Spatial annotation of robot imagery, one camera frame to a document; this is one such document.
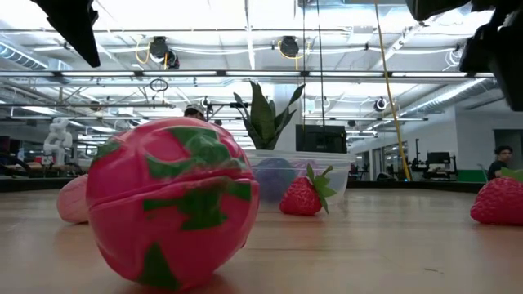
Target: white wall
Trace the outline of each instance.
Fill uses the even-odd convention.
[[[426,122],[407,122],[401,126],[401,139],[407,141],[409,160],[412,161],[416,157],[416,139],[419,139],[420,160],[427,159],[427,152],[450,152],[451,156],[457,155],[458,136],[454,107],[449,107],[443,114],[430,114],[426,117],[428,118]],[[394,132],[378,133],[378,138],[353,143],[351,154],[397,143],[397,136]]]
[[[458,129],[459,169],[488,167],[494,160],[496,148],[494,130],[523,129],[523,114],[514,112],[459,112]]]

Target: plastic fruit toy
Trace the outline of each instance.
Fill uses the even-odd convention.
[[[60,190],[56,208],[63,221],[74,224],[87,221],[86,187],[87,175],[83,175],[73,179]]]
[[[253,179],[226,130],[193,118],[148,122],[99,148],[87,183],[89,222],[122,277],[185,290],[245,244],[258,209]]]
[[[294,167],[285,159],[263,159],[254,167],[254,176],[260,183],[260,199],[269,203],[279,202],[296,178]]]
[[[279,209],[285,214],[297,216],[313,216],[321,208],[329,213],[325,199],[336,194],[336,191],[327,187],[330,179],[326,175],[332,170],[333,167],[328,167],[323,174],[315,176],[312,167],[307,166],[307,176],[300,176],[293,181],[279,204]]]
[[[476,197],[471,217],[482,224],[523,225],[523,171],[502,169]]]

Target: strawberry leaves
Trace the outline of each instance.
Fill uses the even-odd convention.
[[[506,176],[506,177],[512,178],[514,180],[517,180],[520,183],[523,183],[523,170],[513,171],[513,170],[510,170],[508,168],[502,167],[501,168],[501,174],[503,176]]]
[[[318,194],[318,197],[320,197],[321,206],[324,208],[327,214],[329,213],[329,205],[327,204],[327,200],[325,199],[336,194],[336,191],[328,187],[330,179],[326,177],[327,173],[329,173],[332,170],[333,167],[329,166],[321,175],[315,176],[311,165],[307,164],[307,176],[311,180],[311,183],[314,186],[314,189]]]

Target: desk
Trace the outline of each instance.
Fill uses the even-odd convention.
[[[102,260],[88,225],[67,225],[57,190],[0,194],[0,293],[167,293]],[[520,294],[523,229],[477,225],[474,194],[351,189],[331,215],[261,205],[246,247],[190,294]]]

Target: clear plastic bin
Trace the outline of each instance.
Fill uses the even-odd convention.
[[[335,190],[336,195],[327,198],[327,203],[335,204],[343,200],[350,168],[346,154],[278,150],[245,150],[245,153],[260,184],[260,199],[263,202],[281,201],[291,182],[299,176],[306,176],[307,164],[312,166],[316,175],[333,166],[327,177],[331,180],[329,188]]]

